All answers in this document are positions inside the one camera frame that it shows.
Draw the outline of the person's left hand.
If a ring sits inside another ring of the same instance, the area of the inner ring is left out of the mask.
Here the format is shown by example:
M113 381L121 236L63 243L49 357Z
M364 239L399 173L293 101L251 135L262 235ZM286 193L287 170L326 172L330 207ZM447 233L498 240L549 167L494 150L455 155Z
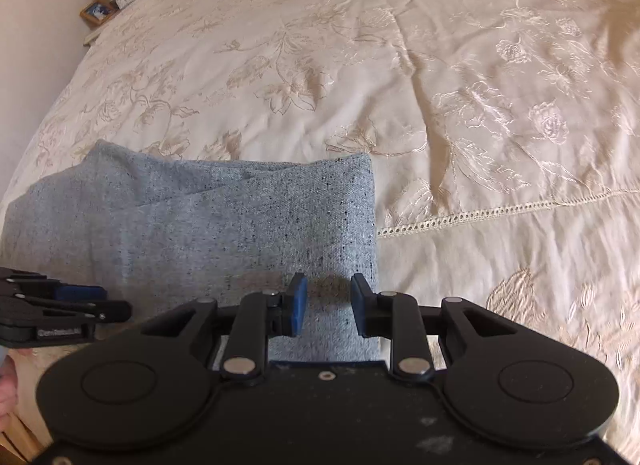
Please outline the person's left hand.
M11 357L6 357L0 371L0 430L6 429L18 403L17 371Z

